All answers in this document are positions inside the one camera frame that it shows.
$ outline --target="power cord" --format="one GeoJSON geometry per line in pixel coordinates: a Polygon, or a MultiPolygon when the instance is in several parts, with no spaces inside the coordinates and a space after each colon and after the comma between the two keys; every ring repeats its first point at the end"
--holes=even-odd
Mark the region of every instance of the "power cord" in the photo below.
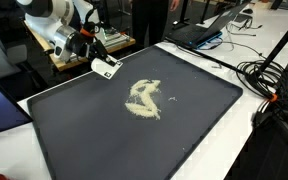
{"type": "Polygon", "coordinates": [[[243,26],[237,26],[235,24],[231,24],[231,26],[234,26],[234,27],[239,28],[239,29],[243,29],[243,28],[245,28],[245,29],[260,29],[261,27],[263,27],[263,25],[259,25],[258,27],[243,27],[243,26]]]}
{"type": "Polygon", "coordinates": [[[265,72],[260,67],[264,60],[249,61],[240,63],[237,68],[243,73],[236,73],[241,83],[253,93],[267,99],[272,105],[273,116],[285,119],[284,110],[288,110],[288,76],[285,69],[272,62],[265,72]]]}
{"type": "Polygon", "coordinates": [[[246,33],[233,33],[228,29],[228,25],[225,26],[226,31],[232,35],[238,35],[238,36],[256,36],[256,34],[246,34],[246,33]]]}
{"type": "Polygon", "coordinates": [[[234,42],[229,42],[229,41],[223,41],[222,38],[218,38],[218,39],[221,40],[221,41],[220,41],[218,44],[216,44],[217,42],[214,43],[214,44],[216,44],[216,45],[212,46],[210,49],[200,49],[200,50],[212,50],[212,49],[217,48],[217,47],[220,46],[221,44],[226,43],[226,44],[233,44],[233,45],[237,45],[237,46],[241,46],[241,47],[248,48],[248,49],[254,51],[259,57],[262,57],[262,58],[266,59],[266,57],[263,56],[263,53],[258,52],[257,50],[255,50],[254,48],[252,48],[252,47],[250,47],[250,46],[247,46],[247,45],[244,45],[244,44],[239,44],[239,43],[234,43],[234,42]]]}

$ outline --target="person's leg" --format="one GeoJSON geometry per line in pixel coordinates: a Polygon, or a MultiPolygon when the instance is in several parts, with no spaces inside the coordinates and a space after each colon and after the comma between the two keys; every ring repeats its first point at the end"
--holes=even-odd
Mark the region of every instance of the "person's leg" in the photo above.
{"type": "Polygon", "coordinates": [[[144,48],[145,34],[149,22],[150,9],[146,0],[133,0],[132,4],[132,28],[133,38],[136,41],[135,51],[144,48]]]}
{"type": "Polygon", "coordinates": [[[149,45],[162,41],[168,13],[168,0],[152,3],[149,22],[149,45]]]}

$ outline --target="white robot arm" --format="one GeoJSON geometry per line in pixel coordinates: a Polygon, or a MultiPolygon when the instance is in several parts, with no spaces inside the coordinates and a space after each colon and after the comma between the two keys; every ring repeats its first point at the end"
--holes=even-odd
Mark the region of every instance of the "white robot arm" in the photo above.
{"type": "Polygon", "coordinates": [[[92,4],[84,0],[17,0],[17,4],[26,13],[28,26],[54,45],[55,58],[67,62],[72,53],[89,59],[95,57],[92,69],[96,71],[95,66],[99,66],[101,60],[105,62],[101,69],[106,70],[97,73],[110,77],[121,66],[120,62],[116,63],[116,60],[108,57],[101,43],[105,43],[105,38],[101,37],[101,34],[104,35],[104,29],[100,26],[98,12],[92,4]],[[68,26],[72,20],[74,6],[83,24],[81,32],[68,26]]]}

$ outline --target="wooden table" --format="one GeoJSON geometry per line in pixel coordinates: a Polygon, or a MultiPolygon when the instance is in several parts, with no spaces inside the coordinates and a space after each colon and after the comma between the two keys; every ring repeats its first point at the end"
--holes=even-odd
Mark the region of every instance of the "wooden table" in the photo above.
{"type": "MultiPolygon", "coordinates": [[[[38,41],[38,43],[42,46],[44,51],[53,49],[53,47],[50,45],[49,42],[47,42],[41,35],[36,33],[33,29],[31,29],[27,25],[26,21],[24,21],[24,24],[27,27],[27,30],[29,30],[31,32],[31,34],[35,37],[35,39],[38,41]]],[[[126,41],[126,42],[123,42],[123,43],[117,43],[114,46],[110,46],[109,48],[107,48],[107,52],[108,53],[113,53],[113,52],[116,52],[116,51],[121,50],[123,48],[126,48],[128,46],[131,46],[133,44],[135,44],[135,39],[130,38],[129,41],[126,41]]],[[[66,69],[73,68],[75,66],[78,66],[78,65],[82,64],[83,62],[87,62],[88,61],[86,58],[81,58],[79,61],[72,61],[72,62],[65,63],[65,62],[55,58],[54,54],[50,54],[49,57],[50,57],[52,63],[56,66],[56,68],[60,72],[66,70],[66,69]]]]}

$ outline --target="hand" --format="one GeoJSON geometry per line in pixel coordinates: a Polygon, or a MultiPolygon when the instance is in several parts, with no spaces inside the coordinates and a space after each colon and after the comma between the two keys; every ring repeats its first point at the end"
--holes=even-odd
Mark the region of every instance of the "hand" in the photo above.
{"type": "Polygon", "coordinates": [[[175,11],[180,3],[180,0],[172,0],[171,9],[170,11],[175,11]]]}

